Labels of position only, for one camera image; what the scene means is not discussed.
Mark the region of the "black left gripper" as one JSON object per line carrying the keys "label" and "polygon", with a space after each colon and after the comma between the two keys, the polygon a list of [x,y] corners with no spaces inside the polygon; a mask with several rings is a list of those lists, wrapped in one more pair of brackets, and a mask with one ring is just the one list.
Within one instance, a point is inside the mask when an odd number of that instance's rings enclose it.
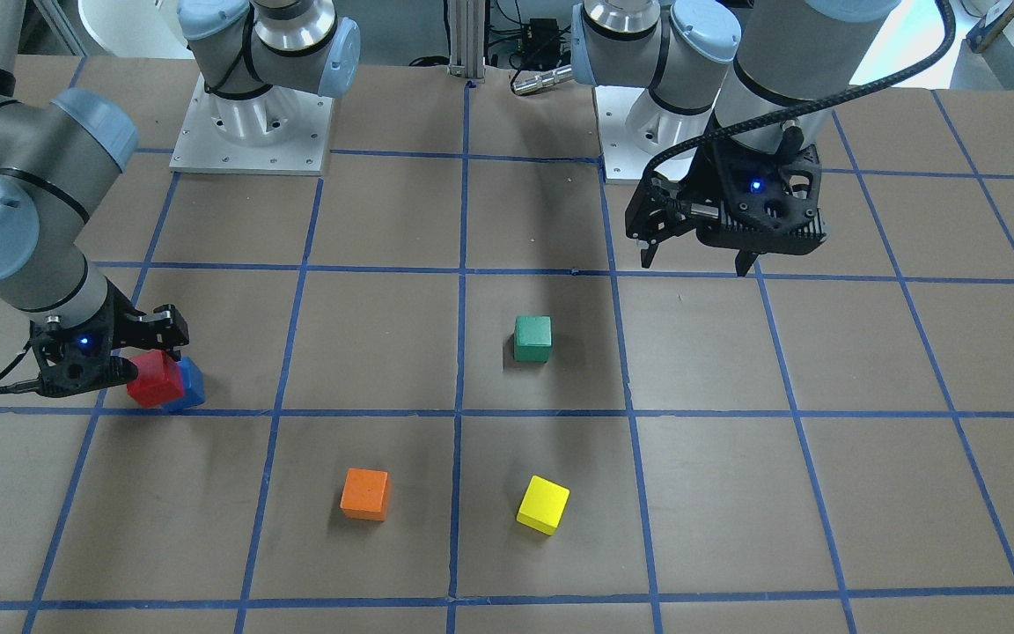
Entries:
{"label": "black left gripper", "polygon": [[[637,241],[643,268],[650,268],[660,242],[689,232],[700,242],[737,241],[737,222],[728,214],[728,178],[721,169],[730,144],[728,136],[704,142],[678,181],[653,168],[637,183],[627,206],[627,236]],[[760,252],[739,250],[736,276],[748,276],[758,257]]]}

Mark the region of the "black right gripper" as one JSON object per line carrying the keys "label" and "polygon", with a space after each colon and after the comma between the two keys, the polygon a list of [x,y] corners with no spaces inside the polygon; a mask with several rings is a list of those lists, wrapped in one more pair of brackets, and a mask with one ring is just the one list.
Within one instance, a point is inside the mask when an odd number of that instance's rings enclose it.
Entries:
{"label": "black right gripper", "polygon": [[89,321],[89,358],[136,348],[162,350],[173,360],[182,360],[180,348],[189,342],[187,321],[176,305],[164,304],[152,313],[141,312],[115,284],[107,285],[104,304]]}

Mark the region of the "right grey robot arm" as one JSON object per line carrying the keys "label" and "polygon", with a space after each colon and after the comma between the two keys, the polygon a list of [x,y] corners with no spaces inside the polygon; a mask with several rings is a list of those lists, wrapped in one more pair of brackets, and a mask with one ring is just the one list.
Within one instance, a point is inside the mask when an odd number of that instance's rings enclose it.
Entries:
{"label": "right grey robot arm", "polygon": [[[31,322],[28,349],[54,364],[120,348],[174,353],[188,342],[180,312],[136,309],[77,245],[136,152],[136,125],[90,90],[17,100],[25,11],[0,1],[0,300]],[[345,95],[361,60],[361,28],[330,1],[180,1],[174,13],[233,142],[251,139],[233,123],[238,105],[273,101],[273,126],[290,93]]]}

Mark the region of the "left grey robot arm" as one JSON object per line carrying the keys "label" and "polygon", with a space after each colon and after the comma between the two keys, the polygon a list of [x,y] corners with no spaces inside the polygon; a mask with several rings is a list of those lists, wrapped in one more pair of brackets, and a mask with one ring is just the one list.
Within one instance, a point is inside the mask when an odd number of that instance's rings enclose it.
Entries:
{"label": "left grey robot arm", "polygon": [[756,1],[738,18],[719,1],[584,1],[572,11],[571,65],[584,85],[644,89],[661,114],[692,117],[711,140],[650,142],[625,233],[650,268],[661,242],[693,232],[735,252],[745,276],[765,254],[825,244],[816,140],[893,1]]}

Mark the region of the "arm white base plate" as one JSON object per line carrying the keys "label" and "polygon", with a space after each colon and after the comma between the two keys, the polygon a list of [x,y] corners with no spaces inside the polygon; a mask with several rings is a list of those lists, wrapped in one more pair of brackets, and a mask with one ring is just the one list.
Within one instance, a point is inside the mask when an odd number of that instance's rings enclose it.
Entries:
{"label": "arm white base plate", "polygon": [[647,88],[599,85],[594,97],[605,178],[611,184],[635,185],[652,157],[703,133],[712,112],[669,112]]}
{"label": "arm white base plate", "polygon": [[274,87],[252,100],[195,83],[169,167],[177,173],[321,177],[338,101]]}

